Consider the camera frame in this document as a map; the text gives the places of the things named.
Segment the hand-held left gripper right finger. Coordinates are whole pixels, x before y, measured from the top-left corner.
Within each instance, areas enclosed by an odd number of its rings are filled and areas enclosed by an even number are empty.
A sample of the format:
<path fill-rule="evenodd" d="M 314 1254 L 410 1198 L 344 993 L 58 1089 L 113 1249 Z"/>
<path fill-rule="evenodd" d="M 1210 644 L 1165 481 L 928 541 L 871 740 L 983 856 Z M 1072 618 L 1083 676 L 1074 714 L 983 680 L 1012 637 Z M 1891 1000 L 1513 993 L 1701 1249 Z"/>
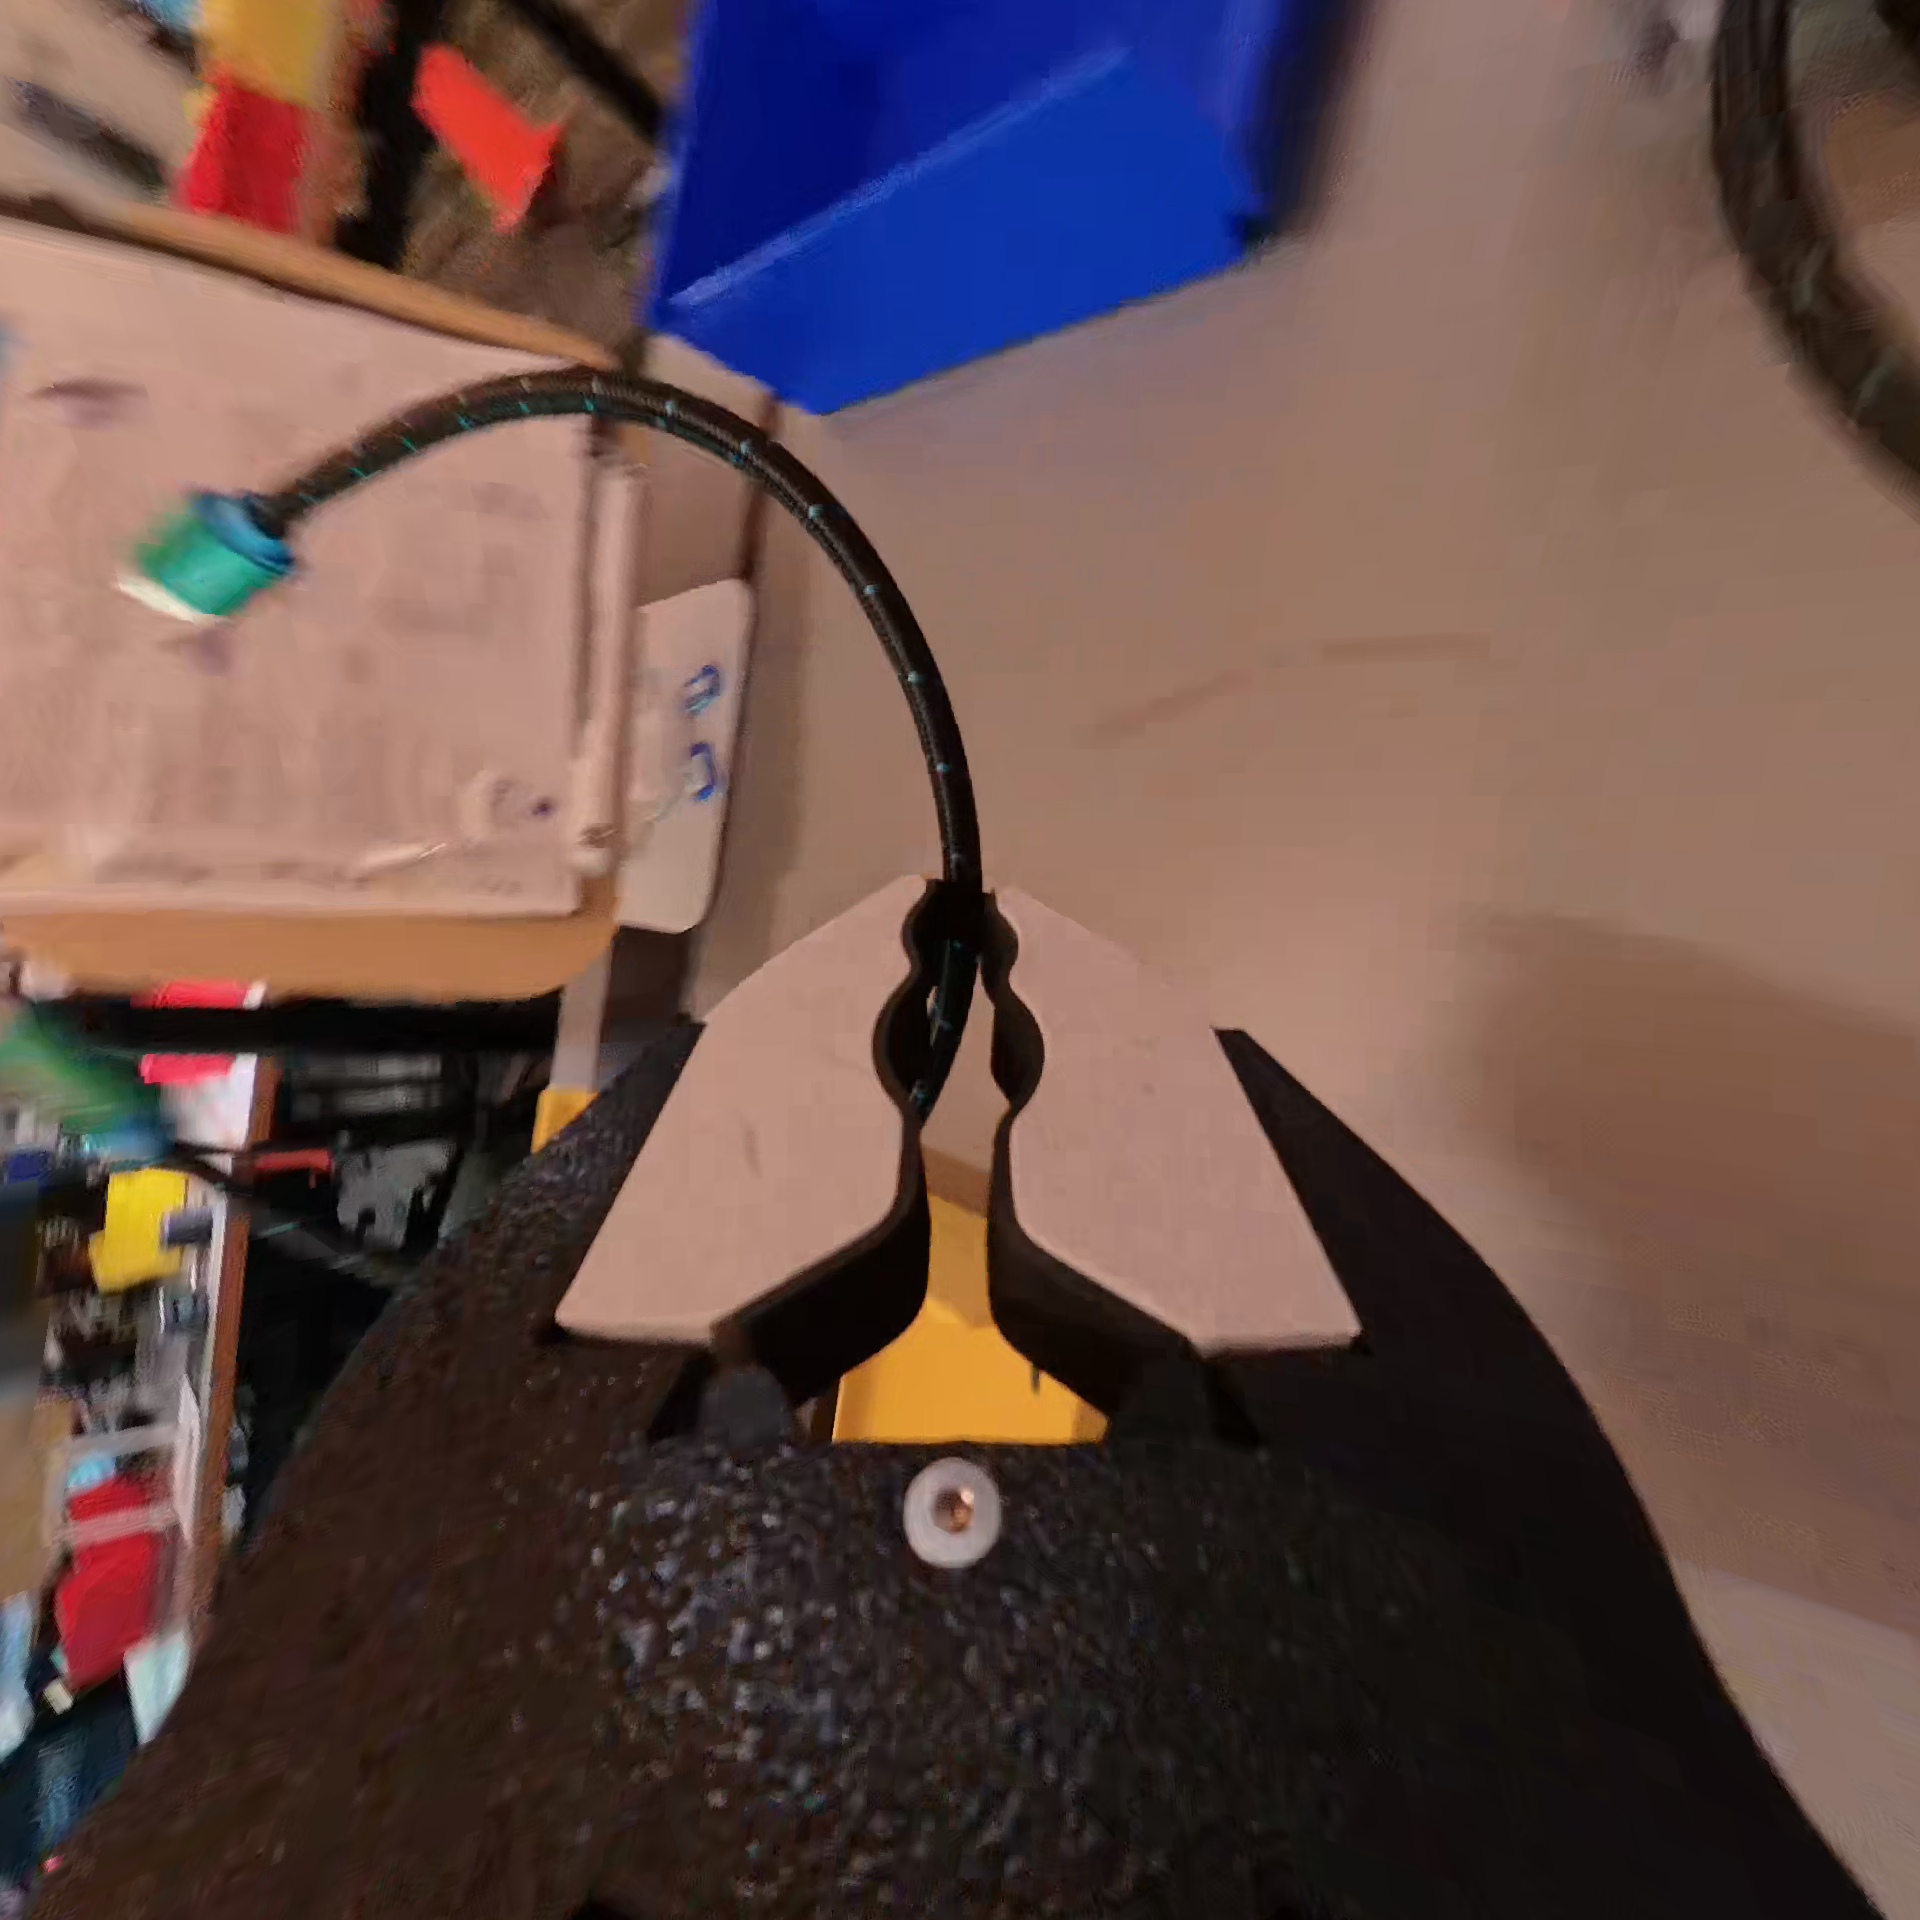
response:
<path fill-rule="evenodd" d="M 986 909 L 998 1336 L 1099 1414 L 1364 1319 L 1201 1004 L 1023 891 Z"/>

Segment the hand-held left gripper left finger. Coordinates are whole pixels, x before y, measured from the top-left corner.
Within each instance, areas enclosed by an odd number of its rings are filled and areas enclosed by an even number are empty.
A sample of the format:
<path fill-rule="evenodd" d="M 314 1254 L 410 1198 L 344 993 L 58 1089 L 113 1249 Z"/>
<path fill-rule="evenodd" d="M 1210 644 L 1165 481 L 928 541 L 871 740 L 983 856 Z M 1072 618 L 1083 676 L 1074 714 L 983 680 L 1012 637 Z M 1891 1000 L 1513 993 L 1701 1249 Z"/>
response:
<path fill-rule="evenodd" d="M 582 1341 L 703 1351 L 823 1394 L 927 1302 L 927 1164 L 886 1021 L 927 1012 L 896 878 L 707 1013 L 554 1313 Z"/>

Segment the blue plastic bin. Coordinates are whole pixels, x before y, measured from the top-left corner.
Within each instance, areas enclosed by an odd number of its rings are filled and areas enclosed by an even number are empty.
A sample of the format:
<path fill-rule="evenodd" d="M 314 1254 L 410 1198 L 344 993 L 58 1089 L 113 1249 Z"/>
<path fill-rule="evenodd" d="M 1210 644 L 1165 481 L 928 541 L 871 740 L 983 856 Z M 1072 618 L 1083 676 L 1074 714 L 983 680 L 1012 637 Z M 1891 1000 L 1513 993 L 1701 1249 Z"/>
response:
<path fill-rule="evenodd" d="M 700 6 L 644 324 L 830 416 L 1233 273 L 1307 191 L 1344 18 Z"/>

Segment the yellow plastic bin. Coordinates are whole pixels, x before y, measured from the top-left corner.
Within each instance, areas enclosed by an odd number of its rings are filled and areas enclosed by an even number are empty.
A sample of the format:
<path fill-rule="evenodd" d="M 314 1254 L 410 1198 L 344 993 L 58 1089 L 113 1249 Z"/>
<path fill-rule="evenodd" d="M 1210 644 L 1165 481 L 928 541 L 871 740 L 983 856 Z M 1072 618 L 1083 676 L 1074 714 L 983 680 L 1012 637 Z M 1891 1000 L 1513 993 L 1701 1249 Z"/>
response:
<path fill-rule="evenodd" d="M 994 1325 L 986 1217 L 928 1198 L 928 1271 L 916 1319 L 838 1387 L 838 1444 L 1099 1444 L 1108 1419 L 1029 1368 Z"/>
<path fill-rule="evenodd" d="M 339 0 L 203 0 L 195 43 L 208 84 L 326 110 L 347 36 Z"/>

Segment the white card with blue clips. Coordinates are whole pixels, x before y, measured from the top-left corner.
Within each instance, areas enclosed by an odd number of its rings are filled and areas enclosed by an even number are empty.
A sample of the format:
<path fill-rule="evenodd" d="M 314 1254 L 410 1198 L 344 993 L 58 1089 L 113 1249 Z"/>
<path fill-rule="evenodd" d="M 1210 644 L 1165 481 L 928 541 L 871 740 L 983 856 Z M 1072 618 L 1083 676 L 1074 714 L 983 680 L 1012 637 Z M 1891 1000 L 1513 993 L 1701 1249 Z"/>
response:
<path fill-rule="evenodd" d="M 726 833 L 731 757 L 746 684 L 755 594 L 738 577 L 693 586 L 633 614 L 633 709 L 627 743 L 627 855 L 614 881 L 622 925 L 693 936 L 703 925 Z M 687 720 L 681 687 L 700 662 L 721 662 L 726 693 Z M 682 752 L 713 740 L 726 766 L 721 805 L 682 805 Z"/>

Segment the cluttered storage shelf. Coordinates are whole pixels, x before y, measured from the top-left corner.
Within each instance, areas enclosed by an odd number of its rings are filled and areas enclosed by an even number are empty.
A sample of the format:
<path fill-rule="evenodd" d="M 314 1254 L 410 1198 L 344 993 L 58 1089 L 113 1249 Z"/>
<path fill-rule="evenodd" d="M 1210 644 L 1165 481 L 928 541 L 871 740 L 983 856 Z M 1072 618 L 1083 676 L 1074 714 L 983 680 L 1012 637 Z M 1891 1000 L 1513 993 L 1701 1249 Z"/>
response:
<path fill-rule="evenodd" d="M 269 1099 L 259 1057 L 91 1053 L 5 1000 L 5 1917 L 195 1666 Z"/>

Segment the wooden document stand with papers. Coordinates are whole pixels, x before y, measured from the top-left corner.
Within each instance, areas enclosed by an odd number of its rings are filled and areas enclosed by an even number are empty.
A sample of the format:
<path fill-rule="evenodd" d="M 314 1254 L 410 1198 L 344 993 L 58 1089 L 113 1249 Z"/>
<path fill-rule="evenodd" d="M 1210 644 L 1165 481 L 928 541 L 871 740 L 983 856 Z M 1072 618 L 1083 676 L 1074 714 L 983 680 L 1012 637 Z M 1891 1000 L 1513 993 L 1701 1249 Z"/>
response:
<path fill-rule="evenodd" d="M 5 937 L 88 990 L 531 1000 L 614 943 L 627 461 L 471 437 L 192 626 L 123 594 L 195 490 L 283 479 L 572 327 L 306 242 L 5 200 Z"/>

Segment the red plastic bin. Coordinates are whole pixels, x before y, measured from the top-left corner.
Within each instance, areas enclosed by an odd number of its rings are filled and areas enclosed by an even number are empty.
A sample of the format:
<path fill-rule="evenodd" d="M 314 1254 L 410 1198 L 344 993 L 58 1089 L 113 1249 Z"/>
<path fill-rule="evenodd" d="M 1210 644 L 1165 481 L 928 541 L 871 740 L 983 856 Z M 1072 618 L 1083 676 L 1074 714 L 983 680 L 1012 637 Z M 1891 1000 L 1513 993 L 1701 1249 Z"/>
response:
<path fill-rule="evenodd" d="M 267 236 L 302 236 L 302 173 L 314 156 L 319 113 L 216 70 L 199 92 L 192 153 L 168 206 Z"/>

